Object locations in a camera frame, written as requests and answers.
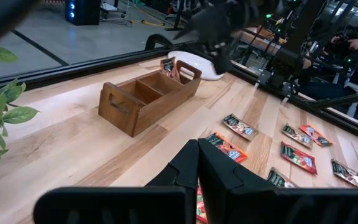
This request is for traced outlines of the beige vanilla tea packet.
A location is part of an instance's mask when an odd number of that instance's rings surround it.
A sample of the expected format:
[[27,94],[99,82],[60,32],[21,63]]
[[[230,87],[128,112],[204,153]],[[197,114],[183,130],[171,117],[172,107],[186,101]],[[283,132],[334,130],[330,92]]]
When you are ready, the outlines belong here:
[[223,123],[235,133],[249,141],[253,140],[253,138],[258,134],[258,130],[249,126],[234,114],[226,116],[223,119]]
[[283,187],[283,188],[297,188],[298,187],[298,185],[296,183],[294,183],[288,177],[284,176],[275,167],[271,168],[271,170],[268,174],[268,177],[267,177],[267,181],[271,182],[273,185],[275,185],[277,187]]
[[334,175],[340,177],[342,180],[358,187],[358,172],[348,168],[344,164],[335,159],[331,160]]
[[308,149],[313,147],[313,141],[307,134],[297,131],[288,124],[284,125],[282,128],[282,133]]

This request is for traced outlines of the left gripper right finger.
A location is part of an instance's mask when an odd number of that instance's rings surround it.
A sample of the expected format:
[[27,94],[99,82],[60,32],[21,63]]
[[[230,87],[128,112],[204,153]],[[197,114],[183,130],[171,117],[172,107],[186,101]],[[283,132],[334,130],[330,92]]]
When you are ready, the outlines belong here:
[[358,224],[358,189],[276,187],[199,139],[209,224]]

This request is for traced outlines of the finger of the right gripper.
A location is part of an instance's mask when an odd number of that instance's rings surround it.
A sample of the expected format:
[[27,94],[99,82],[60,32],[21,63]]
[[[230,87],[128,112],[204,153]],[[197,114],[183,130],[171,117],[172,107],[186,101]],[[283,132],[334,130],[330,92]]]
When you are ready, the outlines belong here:
[[228,47],[221,47],[215,51],[213,65],[218,75],[226,73],[232,68],[231,50]]
[[196,38],[199,38],[199,28],[200,28],[201,22],[197,19],[189,19],[187,23],[185,24],[184,28],[180,30],[175,36],[174,39],[179,39],[181,37],[184,37],[188,34],[194,34]]

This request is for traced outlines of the background wooden table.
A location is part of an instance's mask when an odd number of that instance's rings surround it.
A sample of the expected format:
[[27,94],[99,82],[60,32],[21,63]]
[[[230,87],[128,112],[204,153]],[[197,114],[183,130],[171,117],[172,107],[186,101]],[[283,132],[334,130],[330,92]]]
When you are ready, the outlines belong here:
[[245,42],[259,50],[264,50],[268,54],[275,55],[281,48],[278,40],[274,40],[275,33],[260,27],[250,27],[240,30],[236,34],[242,42]]

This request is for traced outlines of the wooden three-compartment tea box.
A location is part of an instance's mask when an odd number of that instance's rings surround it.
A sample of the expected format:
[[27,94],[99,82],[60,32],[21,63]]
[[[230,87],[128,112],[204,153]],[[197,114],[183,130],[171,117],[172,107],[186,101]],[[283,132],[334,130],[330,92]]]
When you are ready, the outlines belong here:
[[181,60],[177,67],[194,77],[180,75],[176,81],[160,69],[117,85],[104,83],[98,114],[127,135],[137,136],[195,95],[202,72]]

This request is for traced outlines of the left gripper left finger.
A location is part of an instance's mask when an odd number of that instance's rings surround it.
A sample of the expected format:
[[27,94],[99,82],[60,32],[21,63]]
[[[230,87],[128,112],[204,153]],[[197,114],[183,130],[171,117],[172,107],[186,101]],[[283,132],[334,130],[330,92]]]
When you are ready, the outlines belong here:
[[35,204],[35,224],[196,224],[199,145],[189,140],[144,187],[60,187]]

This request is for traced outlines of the black computer tower blue light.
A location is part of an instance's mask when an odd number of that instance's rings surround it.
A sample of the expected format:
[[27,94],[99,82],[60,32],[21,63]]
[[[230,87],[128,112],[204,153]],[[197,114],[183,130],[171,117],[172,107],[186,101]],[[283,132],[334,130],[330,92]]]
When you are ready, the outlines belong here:
[[101,0],[65,0],[65,19],[76,26],[99,25]]

